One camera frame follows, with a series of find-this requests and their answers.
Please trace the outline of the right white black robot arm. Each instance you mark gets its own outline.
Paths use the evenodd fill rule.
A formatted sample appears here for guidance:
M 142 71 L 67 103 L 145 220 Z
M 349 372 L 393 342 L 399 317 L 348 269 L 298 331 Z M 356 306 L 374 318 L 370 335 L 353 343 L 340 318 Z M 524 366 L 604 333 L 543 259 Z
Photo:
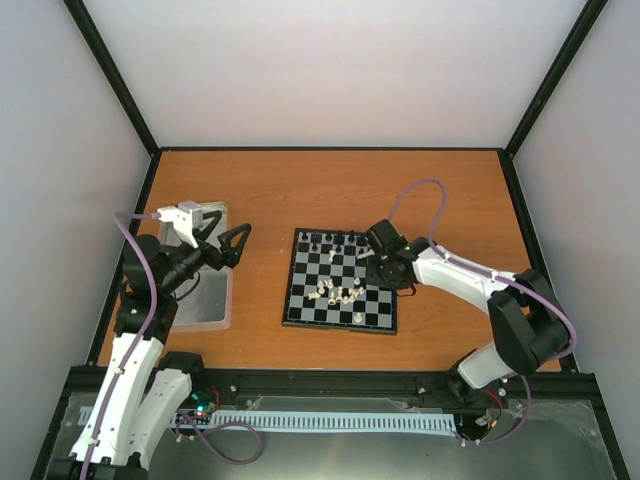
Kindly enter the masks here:
M 541 273 L 490 269 L 424 237 L 409 242 L 388 220 L 373 225 L 365 237 L 373 251 L 367 263 L 370 284 L 395 291 L 434 287 L 488 316 L 493 340 L 447 373 L 455 403 L 468 405 L 492 382 L 531 375 L 547 361 L 572 352 L 575 328 Z

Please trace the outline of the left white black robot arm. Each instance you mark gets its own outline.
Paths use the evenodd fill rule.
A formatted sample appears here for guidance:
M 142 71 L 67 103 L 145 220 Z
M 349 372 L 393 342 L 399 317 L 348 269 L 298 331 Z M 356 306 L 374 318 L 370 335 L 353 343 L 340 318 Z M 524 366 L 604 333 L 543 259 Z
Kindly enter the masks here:
M 146 479 L 157 445 L 181 404 L 201 400 L 208 378 L 200 355 L 164 350 L 178 300 L 175 291 L 208 266 L 216 271 L 240 261 L 252 227 L 240 224 L 208 238 L 219 211 L 195 202 L 162 207 L 151 214 L 172 227 L 180 243 L 164 246 L 153 235 L 125 238 L 124 281 L 111 357 L 91 415 L 69 455 L 50 462 L 49 479 Z

